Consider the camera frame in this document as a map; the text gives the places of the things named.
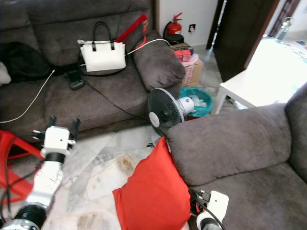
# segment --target white cable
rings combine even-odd
[[[148,45],[149,43],[155,42],[155,41],[165,41],[169,46],[171,46],[171,44],[170,44],[167,40],[165,40],[165,39],[155,39],[155,40],[150,41],[150,42],[147,42],[146,44],[142,45],[141,47],[139,47],[139,48],[137,48],[137,49],[135,49],[135,50],[133,50],[133,51],[127,53],[127,55],[130,55],[130,54],[132,54],[133,52],[135,52],[135,51],[137,51],[137,50],[143,48],[145,45]]]
[[[21,114],[19,117],[17,118],[14,118],[12,120],[8,120],[8,121],[0,121],[0,124],[3,124],[3,123],[8,123],[8,122],[11,122],[11,121],[16,121],[17,119],[21,118],[23,115],[26,114],[26,112],[28,112],[28,110],[30,109],[31,105],[35,102],[35,100],[37,99],[37,97],[39,96],[40,92],[42,91],[42,89],[44,88],[44,86],[46,85],[47,81],[49,80],[49,78],[52,76],[52,74],[54,73],[55,70],[52,70],[52,72],[50,73],[49,77],[46,79],[45,83],[42,85],[42,87],[40,87],[40,90],[38,91],[36,97],[34,98],[34,100],[31,102],[31,104],[28,106],[28,108],[24,111],[23,114]]]

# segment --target black fan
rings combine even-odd
[[[177,99],[161,88],[155,88],[149,93],[148,116],[160,136],[167,136],[168,129],[184,122],[187,114],[193,110],[194,103],[189,97]]]

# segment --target fan grille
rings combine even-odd
[[[168,129],[182,122],[181,114],[185,115],[182,103],[161,89],[153,89],[148,96],[148,113],[150,112],[154,112],[159,118],[160,126],[153,128],[160,136],[167,136]]]

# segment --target red plastic chair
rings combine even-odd
[[[26,151],[26,153],[22,153],[16,156],[9,157],[10,149],[12,145],[16,145]],[[40,150],[35,148],[34,146],[28,144],[24,140],[17,138],[13,133],[0,130],[0,186],[6,189],[6,180],[4,173],[4,163],[7,164],[8,160],[25,157],[29,155],[34,155],[38,158],[43,158],[40,155]],[[8,168],[8,177],[9,184],[12,184],[14,181],[18,180],[20,176],[15,174],[12,170]],[[15,198],[11,198],[10,202],[18,202],[24,200],[28,194],[31,192],[33,184],[27,182],[26,180],[22,180],[19,183],[15,184],[10,191],[17,195]]]

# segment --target phone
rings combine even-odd
[[[72,90],[77,90],[84,86],[84,81],[80,76],[79,71],[72,70],[67,72],[68,81]]]

